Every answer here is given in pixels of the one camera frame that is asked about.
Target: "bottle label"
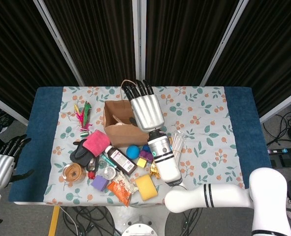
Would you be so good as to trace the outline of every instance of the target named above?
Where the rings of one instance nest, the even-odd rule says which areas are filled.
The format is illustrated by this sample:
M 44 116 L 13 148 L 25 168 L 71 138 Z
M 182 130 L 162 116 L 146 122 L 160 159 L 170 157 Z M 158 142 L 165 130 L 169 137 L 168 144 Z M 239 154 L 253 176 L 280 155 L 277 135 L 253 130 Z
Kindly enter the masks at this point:
M 127 172 L 133 169 L 133 163 L 128 160 L 125 156 L 123 156 L 118 150 L 115 150 L 111 154 L 111 158 L 114 159 L 122 168 L 124 168 Z

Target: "green leaf pattern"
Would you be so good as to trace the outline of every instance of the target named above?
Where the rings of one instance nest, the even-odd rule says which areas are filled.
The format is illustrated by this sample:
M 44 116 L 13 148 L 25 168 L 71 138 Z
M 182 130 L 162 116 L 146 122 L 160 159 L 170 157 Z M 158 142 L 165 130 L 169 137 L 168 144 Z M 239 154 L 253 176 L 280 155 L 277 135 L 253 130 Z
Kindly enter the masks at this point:
M 48 180 L 50 184 L 44 192 L 44 202 L 51 203 L 55 199 L 66 206 L 91 206 L 92 204 L 122 206 L 114 193 L 107 188 L 102 192 L 94 189 L 91 186 L 94 180 L 88 179 L 87 173 L 85 180 L 77 184 L 69 184 L 61 179 L 63 168 L 70 163 L 69 156 L 76 149 L 73 142 L 82 139 L 77 118 L 63 119 L 61 114 L 68 112 L 73 114 L 74 104 L 77 104 L 81 111 L 84 104 L 80 101 L 88 101 L 92 106 L 89 122 L 93 126 L 90 130 L 98 129 L 104 132 L 101 121 L 98 124 L 96 121 L 102 120 L 100 117 L 103 114 L 105 101 L 121 100 L 120 87 L 64 87 L 63 89 L 58 126 L 52 149 L 54 150 L 59 146 L 64 151 L 59 155 L 52 154 L 51 156 L 51 173 Z M 176 121 L 183 124 L 182 127 L 178 126 L 179 131 L 186 136 L 180 161 L 190 160 L 189 167 L 194 166 L 193 170 L 188 170 L 188 173 L 194 173 L 193 176 L 182 174 L 186 186 L 192 190 L 205 183 L 240 184 L 242 175 L 229 110 L 223 99 L 225 97 L 224 88 L 160 86 L 153 87 L 153 91 L 164 114 L 165 123 L 162 131 L 171 135 L 176 130 L 174 125 Z M 162 94 L 165 96 L 170 94 L 168 103 L 166 103 L 166 99 L 162 98 L 165 96 L 161 97 Z M 199 118 L 199 122 L 196 122 L 195 119 L 194 123 L 190 123 L 193 116 Z M 227 154 L 226 163 L 222 161 L 218 164 L 218 161 L 215 160 L 214 153 L 219 149 Z M 135 174 L 138 176 L 147 174 L 146 168 L 138 168 L 130 178 L 136 179 Z M 103 170 L 104 168 L 100 168 L 97 175 L 102 175 Z M 161 180 L 154 177 L 151 179 L 159 195 L 143 202 L 138 194 L 133 194 L 130 205 L 138 207 L 143 204 L 146 206 L 162 204 L 169 187 Z M 87 201 L 88 195 L 93 195 L 91 201 Z

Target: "black curtain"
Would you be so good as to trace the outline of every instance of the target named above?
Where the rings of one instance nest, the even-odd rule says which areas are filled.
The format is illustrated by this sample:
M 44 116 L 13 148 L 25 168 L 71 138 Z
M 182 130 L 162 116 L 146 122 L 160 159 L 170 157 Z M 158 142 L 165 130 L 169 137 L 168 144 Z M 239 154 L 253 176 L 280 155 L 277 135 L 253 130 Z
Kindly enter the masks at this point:
M 146 79 L 199 85 L 238 0 L 148 0 Z
M 131 0 L 45 0 L 88 86 L 135 79 Z
M 253 89 L 262 116 L 291 95 L 291 1 L 251 0 L 208 86 Z
M 29 118 L 41 86 L 78 85 L 35 4 L 0 0 L 0 100 Z

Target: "pink sponge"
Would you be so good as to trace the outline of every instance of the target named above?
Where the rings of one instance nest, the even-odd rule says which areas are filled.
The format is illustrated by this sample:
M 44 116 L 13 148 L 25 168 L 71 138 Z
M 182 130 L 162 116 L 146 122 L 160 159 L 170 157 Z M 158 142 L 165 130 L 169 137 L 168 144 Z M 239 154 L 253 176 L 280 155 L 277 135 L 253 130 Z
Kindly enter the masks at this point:
M 83 143 L 83 147 L 88 149 L 94 156 L 99 156 L 109 145 L 110 140 L 108 136 L 99 130 L 88 136 L 87 140 Z

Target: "gray floor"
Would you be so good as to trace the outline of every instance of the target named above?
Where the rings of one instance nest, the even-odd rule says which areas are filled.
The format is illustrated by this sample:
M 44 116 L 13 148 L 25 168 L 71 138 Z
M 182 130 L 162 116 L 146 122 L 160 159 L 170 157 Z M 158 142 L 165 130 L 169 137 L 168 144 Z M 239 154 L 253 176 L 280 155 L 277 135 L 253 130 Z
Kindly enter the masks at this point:
M 291 111 L 291 106 L 280 112 L 281 115 Z M 278 133 L 280 120 L 277 117 L 266 122 L 266 128 Z M 7 142 L 16 135 L 24 134 L 26 127 L 15 121 L 0 138 Z M 265 133 L 266 141 L 272 138 Z M 272 148 L 291 148 L 291 143 L 280 142 L 280 146 L 273 143 Z M 291 180 L 291 168 L 279 170 L 287 180 Z M 0 225 L 0 236 L 46 236 L 48 235 L 52 206 L 16 205 L 8 202 L 10 186 L 1 191 L 0 218 L 4 221 Z M 250 235 L 252 227 L 253 210 L 243 208 L 207 208 L 203 209 L 201 218 L 195 227 L 192 235 L 201 236 L 241 236 Z M 171 213 L 165 226 L 165 235 L 177 236 L 181 232 L 184 222 L 183 214 Z M 61 213 L 58 220 L 57 236 L 68 236 L 71 233 L 64 226 Z

